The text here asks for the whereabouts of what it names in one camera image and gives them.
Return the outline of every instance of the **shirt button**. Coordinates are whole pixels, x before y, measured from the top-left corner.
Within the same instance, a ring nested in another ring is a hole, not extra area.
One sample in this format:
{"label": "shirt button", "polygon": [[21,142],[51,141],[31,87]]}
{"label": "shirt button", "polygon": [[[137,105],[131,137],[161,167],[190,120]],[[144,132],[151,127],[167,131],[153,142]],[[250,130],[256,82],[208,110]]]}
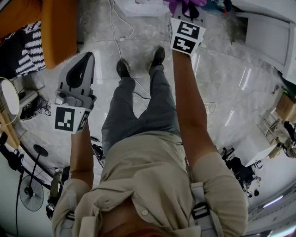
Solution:
{"label": "shirt button", "polygon": [[148,211],[147,210],[142,211],[142,215],[143,216],[147,216],[148,215]]}

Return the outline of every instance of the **shoulder strap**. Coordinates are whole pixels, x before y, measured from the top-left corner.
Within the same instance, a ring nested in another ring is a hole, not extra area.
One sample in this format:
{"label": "shoulder strap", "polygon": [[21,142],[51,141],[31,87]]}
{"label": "shoulder strap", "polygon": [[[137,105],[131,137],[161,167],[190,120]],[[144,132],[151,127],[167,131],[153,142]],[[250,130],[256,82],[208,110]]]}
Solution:
{"label": "shoulder strap", "polygon": [[203,183],[192,183],[191,192],[195,200],[195,206],[191,212],[190,226],[199,225],[201,228],[201,237],[217,236],[209,205],[205,201]]}
{"label": "shoulder strap", "polygon": [[74,225],[74,212],[69,212],[66,219],[59,224],[56,229],[56,237],[72,237],[72,227]]}

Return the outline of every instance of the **cardboard box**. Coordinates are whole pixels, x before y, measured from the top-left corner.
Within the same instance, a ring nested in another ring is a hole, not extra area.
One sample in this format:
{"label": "cardboard box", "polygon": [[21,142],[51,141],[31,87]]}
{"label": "cardboard box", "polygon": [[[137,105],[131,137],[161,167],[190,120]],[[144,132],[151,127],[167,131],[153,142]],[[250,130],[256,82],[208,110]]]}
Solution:
{"label": "cardboard box", "polygon": [[283,149],[281,147],[276,146],[273,148],[273,150],[268,154],[270,159],[273,159],[278,156],[278,154],[282,151]]}
{"label": "cardboard box", "polygon": [[283,121],[296,123],[296,104],[285,93],[277,104],[276,112]]}

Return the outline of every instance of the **orange cushion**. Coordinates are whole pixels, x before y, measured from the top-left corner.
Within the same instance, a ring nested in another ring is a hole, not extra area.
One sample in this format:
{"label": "orange cushion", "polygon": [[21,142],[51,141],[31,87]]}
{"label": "orange cushion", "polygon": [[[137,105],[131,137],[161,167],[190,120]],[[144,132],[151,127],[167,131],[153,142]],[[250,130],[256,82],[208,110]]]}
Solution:
{"label": "orange cushion", "polygon": [[12,0],[0,12],[0,38],[41,20],[41,0]]}
{"label": "orange cushion", "polygon": [[45,65],[53,69],[77,51],[77,0],[44,0],[42,49]]}

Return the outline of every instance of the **purple object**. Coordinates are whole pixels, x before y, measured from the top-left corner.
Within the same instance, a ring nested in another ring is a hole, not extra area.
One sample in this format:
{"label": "purple object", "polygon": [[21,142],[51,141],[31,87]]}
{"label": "purple object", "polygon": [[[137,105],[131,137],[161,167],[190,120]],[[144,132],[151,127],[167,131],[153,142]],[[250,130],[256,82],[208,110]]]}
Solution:
{"label": "purple object", "polygon": [[169,9],[170,9],[172,14],[175,13],[177,5],[180,2],[185,3],[185,7],[182,9],[183,14],[188,11],[189,1],[191,1],[192,3],[194,3],[197,6],[204,6],[204,5],[207,4],[207,0],[164,0],[164,1],[169,2]]}

